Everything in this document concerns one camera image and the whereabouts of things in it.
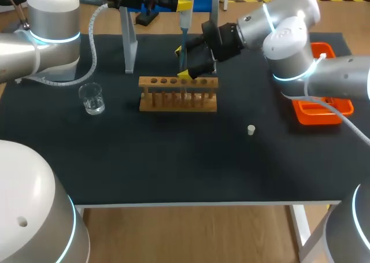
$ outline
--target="white cable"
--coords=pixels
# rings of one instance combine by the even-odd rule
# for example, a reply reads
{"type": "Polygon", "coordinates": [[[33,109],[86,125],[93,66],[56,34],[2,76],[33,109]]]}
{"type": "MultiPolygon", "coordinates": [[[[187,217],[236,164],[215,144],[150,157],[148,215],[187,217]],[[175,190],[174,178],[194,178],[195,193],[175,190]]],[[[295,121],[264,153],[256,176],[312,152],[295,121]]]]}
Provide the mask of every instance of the white cable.
{"type": "Polygon", "coordinates": [[[347,117],[345,117],[340,111],[338,111],[336,108],[334,108],[333,106],[330,106],[328,103],[326,102],[323,102],[321,99],[319,98],[315,98],[315,97],[310,97],[308,95],[308,83],[309,83],[309,78],[310,76],[307,76],[306,79],[305,79],[305,85],[304,85],[304,92],[305,92],[305,96],[304,97],[288,97],[286,95],[284,95],[286,98],[288,99],[292,99],[292,100],[302,100],[302,101],[310,101],[310,102],[314,102],[314,103],[318,103],[320,104],[321,106],[327,108],[328,110],[332,111],[333,113],[335,113],[339,118],[341,118],[345,124],[347,124],[349,126],[349,128],[351,128],[353,130],[353,132],[360,137],[361,140],[363,140],[368,146],[370,146],[370,139],[364,134],[361,132],[360,129],[358,129],[347,117]]]}
{"type": "Polygon", "coordinates": [[[86,79],[88,79],[94,73],[94,71],[97,67],[97,51],[95,49],[95,42],[94,42],[94,23],[95,23],[95,19],[97,18],[97,16],[100,14],[101,11],[103,11],[107,8],[108,8],[108,4],[104,4],[104,5],[100,6],[99,8],[96,9],[94,14],[90,18],[90,23],[88,25],[88,38],[90,40],[92,65],[91,65],[90,70],[83,77],[81,77],[77,80],[71,81],[71,82],[62,82],[62,83],[61,82],[52,82],[52,81],[48,81],[44,78],[38,78],[38,77],[27,77],[26,79],[30,79],[30,80],[33,80],[33,81],[37,81],[37,82],[40,82],[40,83],[43,83],[43,84],[47,84],[47,85],[50,85],[50,86],[56,86],[56,87],[73,86],[73,85],[77,85],[77,84],[85,81],[86,79]]]}

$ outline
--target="black tabletop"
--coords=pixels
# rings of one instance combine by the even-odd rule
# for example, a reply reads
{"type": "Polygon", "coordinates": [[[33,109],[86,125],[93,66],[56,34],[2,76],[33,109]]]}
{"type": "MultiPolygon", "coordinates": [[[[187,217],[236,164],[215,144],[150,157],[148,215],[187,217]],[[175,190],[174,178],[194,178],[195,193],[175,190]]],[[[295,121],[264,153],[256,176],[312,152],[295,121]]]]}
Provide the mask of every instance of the black tabletop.
{"type": "MultiPolygon", "coordinates": [[[[341,34],[311,39],[350,54],[341,34]]],[[[261,53],[218,64],[217,113],[140,112],[138,77],[175,76],[181,38],[138,41],[135,73],[126,75],[122,37],[96,36],[90,81],[103,89],[100,116],[87,115],[78,87],[8,83],[0,100],[0,139],[41,154],[75,204],[341,200],[368,176],[370,149],[345,125],[299,125],[261,53]]],[[[89,50],[83,35],[78,76],[89,50]]],[[[370,135],[370,103],[354,105],[351,120],[370,135]]]]}

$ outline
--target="wooden floor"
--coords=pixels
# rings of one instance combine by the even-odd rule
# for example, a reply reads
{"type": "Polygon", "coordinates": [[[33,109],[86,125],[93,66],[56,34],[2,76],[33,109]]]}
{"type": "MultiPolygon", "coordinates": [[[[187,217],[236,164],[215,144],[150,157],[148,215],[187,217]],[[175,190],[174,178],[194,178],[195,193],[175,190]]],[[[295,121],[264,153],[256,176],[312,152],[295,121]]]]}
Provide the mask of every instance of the wooden floor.
{"type": "MultiPolygon", "coordinates": [[[[259,3],[232,3],[220,24],[235,22],[259,3]]],[[[312,31],[342,32],[353,54],[370,54],[370,3],[321,2],[321,23],[312,31]]],[[[81,8],[87,32],[92,6],[81,8]]],[[[118,12],[100,16],[96,34],[120,34],[118,12]]],[[[200,32],[207,14],[195,14],[190,32],[200,32]]],[[[0,29],[16,19],[0,14],[0,29]]],[[[179,33],[178,14],[161,14],[137,33],[179,33]]],[[[313,230],[325,206],[306,206],[313,230]]],[[[85,222],[91,238],[91,263],[245,263],[297,262],[297,249],[284,206],[93,209],[85,222]]]]}

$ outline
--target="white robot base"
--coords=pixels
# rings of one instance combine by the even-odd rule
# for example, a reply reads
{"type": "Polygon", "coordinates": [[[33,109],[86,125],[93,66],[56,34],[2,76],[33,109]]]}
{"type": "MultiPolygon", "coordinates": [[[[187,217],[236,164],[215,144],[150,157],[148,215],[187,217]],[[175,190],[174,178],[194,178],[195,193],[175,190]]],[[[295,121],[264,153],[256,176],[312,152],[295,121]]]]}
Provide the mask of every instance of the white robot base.
{"type": "Polygon", "coordinates": [[[88,262],[87,228],[48,163],[4,140],[0,162],[0,262],[88,262]]]}

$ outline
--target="orange tray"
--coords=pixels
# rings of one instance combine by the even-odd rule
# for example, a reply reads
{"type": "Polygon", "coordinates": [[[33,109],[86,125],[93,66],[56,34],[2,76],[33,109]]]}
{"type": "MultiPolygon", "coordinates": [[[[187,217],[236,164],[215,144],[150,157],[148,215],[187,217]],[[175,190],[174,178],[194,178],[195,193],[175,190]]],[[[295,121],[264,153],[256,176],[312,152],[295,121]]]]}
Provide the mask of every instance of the orange tray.
{"type": "MultiPolygon", "coordinates": [[[[327,58],[335,58],[333,49],[325,42],[311,43],[311,47],[315,58],[319,58],[321,53],[326,53],[327,58]]],[[[321,100],[336,108],[346,117],[353,114],[354,108],[349,99],[329,97],[321,100]]],[[[295,114],[303,125],[333,125],[342,123],[342,120],[336,114],[320,104],[298,100],[293,100],[292,103],[295,114]]]]}

